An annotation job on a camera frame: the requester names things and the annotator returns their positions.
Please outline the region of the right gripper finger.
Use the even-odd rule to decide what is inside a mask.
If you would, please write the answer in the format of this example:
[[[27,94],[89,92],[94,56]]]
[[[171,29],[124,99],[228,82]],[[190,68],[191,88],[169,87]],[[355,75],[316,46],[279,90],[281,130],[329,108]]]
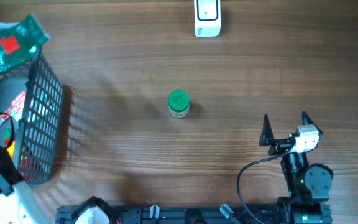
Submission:
[[[260,135],[259,146],[270,146],[274,144],[274,135],[270,125],[269,116],[264,115],[262,132]]]
[[[318,130],[319,136],[323,136],[322,130],[320,130],[318,126],[312,121],[312,119],[309,117],[306,111],[303,111],[301,113],[301,118],[302,118],[303,125],[313,125]]]

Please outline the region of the green lid spice jar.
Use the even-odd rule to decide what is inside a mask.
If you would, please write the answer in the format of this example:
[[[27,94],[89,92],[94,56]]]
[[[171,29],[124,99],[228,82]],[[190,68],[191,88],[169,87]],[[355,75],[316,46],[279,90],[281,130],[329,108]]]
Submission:
[[[190,96],[184,90],[174,90],[168,97],[168,109],[175,118],[185,117],[190,110]]]

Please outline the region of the red snack stick packet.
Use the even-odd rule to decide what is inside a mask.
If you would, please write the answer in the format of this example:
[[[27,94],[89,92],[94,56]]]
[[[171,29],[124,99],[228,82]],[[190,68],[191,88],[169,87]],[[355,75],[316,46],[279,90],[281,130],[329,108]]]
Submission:
[[[0,126],[2,126],[9,117],[13,118],[16,122],[22,119],[24,109],[26,92],[20,92],[15,99],[11,102],[11,106],[4,111],[5,114],[0,115]]]

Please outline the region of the red sauce bottle green cap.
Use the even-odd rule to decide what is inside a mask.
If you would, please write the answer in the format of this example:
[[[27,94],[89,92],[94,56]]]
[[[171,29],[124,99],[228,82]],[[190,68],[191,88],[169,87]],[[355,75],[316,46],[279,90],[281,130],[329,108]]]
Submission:
[[[14,155],[14,148],[15,148],[15,140],[16,138],[12,138],[12,132],[9,128],[6,128],[4,131],[4,147],[6,148],[10,158],[13,158]]]

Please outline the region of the green 3M gloves package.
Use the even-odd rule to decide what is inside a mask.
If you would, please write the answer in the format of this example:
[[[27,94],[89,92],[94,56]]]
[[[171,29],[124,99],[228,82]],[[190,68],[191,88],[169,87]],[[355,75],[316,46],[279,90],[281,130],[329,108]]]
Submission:
[[[49,39],[34,13],[21,22],[0,22],[0,73],[29,60]]]

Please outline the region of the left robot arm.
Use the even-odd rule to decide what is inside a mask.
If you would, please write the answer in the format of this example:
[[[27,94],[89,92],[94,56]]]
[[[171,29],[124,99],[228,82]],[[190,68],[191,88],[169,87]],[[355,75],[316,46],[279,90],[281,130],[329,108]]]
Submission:
[[[11,129],[9,142],[0,145],[0,223],[51,223],[8,153],[14,136]]]

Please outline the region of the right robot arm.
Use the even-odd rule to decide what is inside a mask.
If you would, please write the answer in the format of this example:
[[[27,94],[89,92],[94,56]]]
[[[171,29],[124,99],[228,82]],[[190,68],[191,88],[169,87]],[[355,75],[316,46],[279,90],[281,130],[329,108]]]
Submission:
[[[307,153],[318,147],[323,132],[304,111],[302,125],[287,138],[276,139],[267,115],[264,116],[260,146],[268,146],[271,156],[281,158],[288,196],[279,197],[273,210],[275,223],[332,223],[329,191],[333,171],[320,163],[309,164]]]

